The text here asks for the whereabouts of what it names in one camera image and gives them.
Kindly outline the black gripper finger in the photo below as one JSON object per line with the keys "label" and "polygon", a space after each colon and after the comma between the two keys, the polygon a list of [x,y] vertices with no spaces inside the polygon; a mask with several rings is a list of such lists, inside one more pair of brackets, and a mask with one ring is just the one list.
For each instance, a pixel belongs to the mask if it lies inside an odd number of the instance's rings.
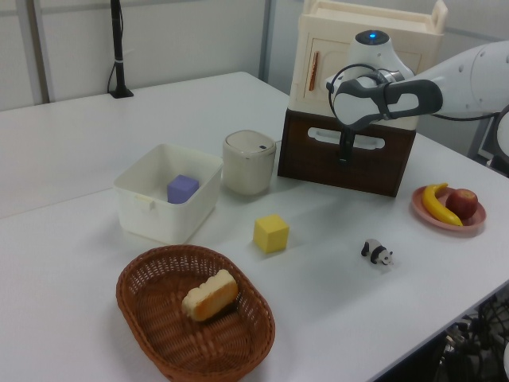
{"label": "black gripper finger", "polygon": [[352,149],[354,145],[354,131],[349,128],[344,128],[340,136],[340,164],[347,164],[352,156]]}

